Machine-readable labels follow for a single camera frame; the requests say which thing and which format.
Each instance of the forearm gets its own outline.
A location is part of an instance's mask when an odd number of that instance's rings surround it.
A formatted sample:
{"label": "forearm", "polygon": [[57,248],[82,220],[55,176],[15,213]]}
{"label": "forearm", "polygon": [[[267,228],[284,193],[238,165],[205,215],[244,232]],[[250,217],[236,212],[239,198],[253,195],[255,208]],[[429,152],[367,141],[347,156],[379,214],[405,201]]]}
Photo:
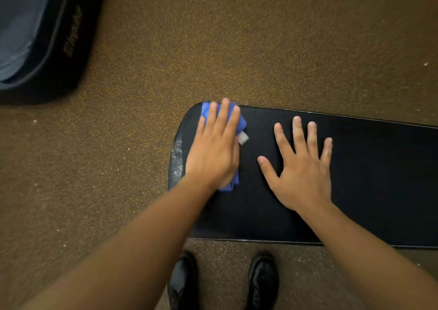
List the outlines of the forearm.
{"label": "forearm", "polygon": [[183,178],[25,309],[154,309],[212,192]]}
{"label": "forearm", "polygon": [[300,212],[371,309],[432,309],[438,283],[335,205]]}

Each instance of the hand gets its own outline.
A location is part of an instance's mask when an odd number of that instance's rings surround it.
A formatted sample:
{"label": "hand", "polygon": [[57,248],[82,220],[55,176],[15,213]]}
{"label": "hand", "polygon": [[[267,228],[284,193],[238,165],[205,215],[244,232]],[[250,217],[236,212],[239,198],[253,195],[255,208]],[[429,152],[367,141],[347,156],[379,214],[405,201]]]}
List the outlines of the hand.
{"label": "hand", "polygon": [[330,158],[332,141],[326,138],[321,158],[318,157],[316,123],[309,122],[307,144],[301,118],[293,118],[295,153],[284,136],[281,124],[274,125],[277,145],[283,157],[284,169],[277,176],[267,158],[257,158],[261,171],[278,200],[301,214],[302,209],[331,203]]}
{"label": "hand", "polygon": [[186,175],[205,181],[213,190],[225,187],[233,180],[239,167],[239,142],[236,130],[240,108],[234,106],[229,121],[229,100],[224,98],[217,114],[217,103],[210,103],[209,117],[201,117],[186,163]]}

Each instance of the gray fabric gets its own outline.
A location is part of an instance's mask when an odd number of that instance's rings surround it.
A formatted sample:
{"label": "gray fabric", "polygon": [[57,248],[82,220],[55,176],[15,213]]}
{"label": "gray fabric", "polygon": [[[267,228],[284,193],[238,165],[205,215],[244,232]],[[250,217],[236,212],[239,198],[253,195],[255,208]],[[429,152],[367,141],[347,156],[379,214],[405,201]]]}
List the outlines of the gray fabric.
{"label": "gray fabric", "polygon": [[24,64],[47,0],[0,0],[0,80]]}

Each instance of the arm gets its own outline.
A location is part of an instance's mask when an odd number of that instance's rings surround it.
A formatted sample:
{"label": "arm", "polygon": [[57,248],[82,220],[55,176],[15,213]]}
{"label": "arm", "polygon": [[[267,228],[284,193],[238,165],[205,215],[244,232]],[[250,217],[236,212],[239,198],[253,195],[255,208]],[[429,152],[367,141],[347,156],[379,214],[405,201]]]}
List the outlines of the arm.
{"label": "arm", "polygon": [[207,125],[200,119],[178,185],[23,309],[154,309],[205,203],[238,167],[240,109],[227,122],[228,108],[224,99],[216,119],[211,103]]}
{"label": "arm", "polygon": [[308,124],[306,143],[300,118],[293,119],[295,152],[280,124],[274,132],[284,162],[281,176],[265,157],[258,158],[269,186],[324,243],[364,304],[370,309],[436,309],[437,281],[331,202],[331,138],[319,158],[315,123]]}

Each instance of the right hand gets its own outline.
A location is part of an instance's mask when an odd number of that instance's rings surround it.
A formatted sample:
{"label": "right hand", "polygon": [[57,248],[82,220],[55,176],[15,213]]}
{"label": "right hand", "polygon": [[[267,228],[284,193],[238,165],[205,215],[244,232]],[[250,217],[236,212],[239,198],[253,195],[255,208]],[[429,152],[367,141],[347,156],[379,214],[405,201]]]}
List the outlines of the right hand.
{"label": "right hand", "polygon": [[301,118],[292,122],[295,153],[284,135],[281,124],[274,125],[277,145],[283,157],[284,169],[277,176],[269,160],[257,158],[261,171],[278,200],[287,208],[301,214],[309,207],[331,203],[330,158],[331,138],[326,138],[321,158],[318,157],[316,123],[309,122],[307,143],[304,140]]}

